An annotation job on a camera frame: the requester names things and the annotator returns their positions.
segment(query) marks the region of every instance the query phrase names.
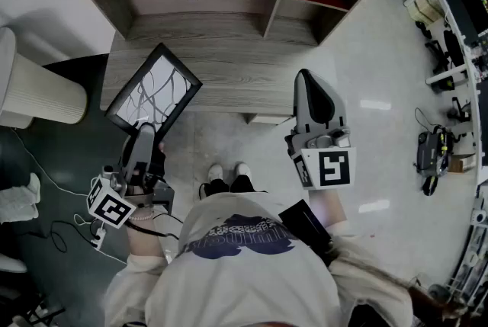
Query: white wall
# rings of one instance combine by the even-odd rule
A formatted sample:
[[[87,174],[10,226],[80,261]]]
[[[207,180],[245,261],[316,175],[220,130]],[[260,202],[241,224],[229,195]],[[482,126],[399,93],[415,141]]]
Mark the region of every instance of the white wall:
[[[0,27],[18,50],[41,65],[108,53],[114,29],[91,0],[0,0]]]

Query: bracelet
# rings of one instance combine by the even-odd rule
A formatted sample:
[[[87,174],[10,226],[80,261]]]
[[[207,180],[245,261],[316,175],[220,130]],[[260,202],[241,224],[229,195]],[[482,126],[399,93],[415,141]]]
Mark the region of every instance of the bracelet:
[[[147,216],[130,216],[129,220],[134,220],[134,221],[151,220],[153,216],[154,216],[154,211]]]

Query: navy graphic print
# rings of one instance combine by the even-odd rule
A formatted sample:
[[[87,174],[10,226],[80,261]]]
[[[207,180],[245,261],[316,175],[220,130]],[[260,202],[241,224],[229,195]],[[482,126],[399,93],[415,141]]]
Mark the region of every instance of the navy graphic print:
[[[238,255],[242,247],[259,254],[282,254],[293,248],[291,240],[295,239],[283,224],[273,219],[234,214],[203,238],[186,244],[177,257],[193,252],[205,259],[218,259]]]

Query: white cable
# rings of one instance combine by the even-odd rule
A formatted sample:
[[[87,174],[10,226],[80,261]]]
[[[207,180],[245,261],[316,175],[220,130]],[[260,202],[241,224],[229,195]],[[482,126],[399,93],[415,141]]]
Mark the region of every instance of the white cable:
[[[75,224],[77,226],[86,226],[87,224],[92,224],[93,223],[93,220],[92,221],[86,221],[85,219],[83,219],[83,217],[81,217],[80,215],[78,215],[77,213],[75,213],[73,215],[73,221],[75,222]]]
[[[114,257],[114,256],[112,256],[112,255],[106,254],[106,253],[104,253],[102,250],[97,250],[97,251],[98,251],[98,252],[100,252],[101,254],[105,255],[106,257],[109,257],[109,258],[115,259],[116,261],[119,261],[120,263],[127,264],[127,262],[124,262],[124,261],[122,261],[121,259],[116,258],[116,257]]]
[[[30,157],[36,162],[36,165],[42,170],[42,172],[47,176],[47,179],[49,179],[51,182],[53,182],[54,186],[56,186],[59,190],[61,191],[64,191],[65,193],[70,193],[70,194],[73,194],[75,196],[83,196],[83,197],[87,197],[88,195],[87,194],[83,194],[83,193],[75,193],[74,191],[69,191],[69,190],[66,190],[66,189],[63,189],[61,188],[47,173],[46,173],[46,170],[44,170],[43,166],[39,164],[39,162],[37,161],[37,159],[34,157],[34,155],[31,154],[31,151],[29,151],[27,149],[27,147],[25,146],[24,144],[24,141],[21,139],[21,137],[17,134],[17,132],[15,132],[12,128],[10,128],[10,130],[15,134],[15,136],[20,140],[22,146],[24,147],[25,149],[25,152],[27,152]]]
[[[94,219],[93,221],[86,221],[85,219],[83,219],[83,217],[81,217],[81,216],[80,216],[79,214],[77,214],[77,213],[75,213],[75,214],[73,215],[73,221],[75,222],[75,224],[76,224],[77,226],[86,226],[86,225],[88,225],[88,224],[92,224],[92,223],[93,223],[95,220],[96,220],[96,219]],[[102,222],[101,222],[100,229],[103,229],[103,227],[104,227],[104,222],[102,221]],[[115,259],[116,261],[119,261],[120,263],[127,264],[126,262],[121,261],[119,258],[116,258],[116,257],[114,257],[114,256],[112,256],[112,255],[109,255],[109,254],[107,254],[107,253],[103,252],[102,250],[99,250],[99,249],[97,249],[97,248],[95,248],[95,250],[96,250],[96,251],[98,251],[98,252],[100,252],[101,254],[105,255],[106,257],[109,257],[109,258]]]

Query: white sneaker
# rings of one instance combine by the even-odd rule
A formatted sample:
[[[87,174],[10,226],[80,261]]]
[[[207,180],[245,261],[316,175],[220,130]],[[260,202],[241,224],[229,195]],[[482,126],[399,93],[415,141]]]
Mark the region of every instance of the white sneaker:
[[[249,180],[252,181],[251,169],[246,163],[239,163],[236,166],[236,177],[239,177],[240,175],[247,175],[249,177]]]
[[[223,180],[223,169],[221,165],[212,165],[212,167],[210,167],[208,170],[208,181],[212,182],[216,179]]]

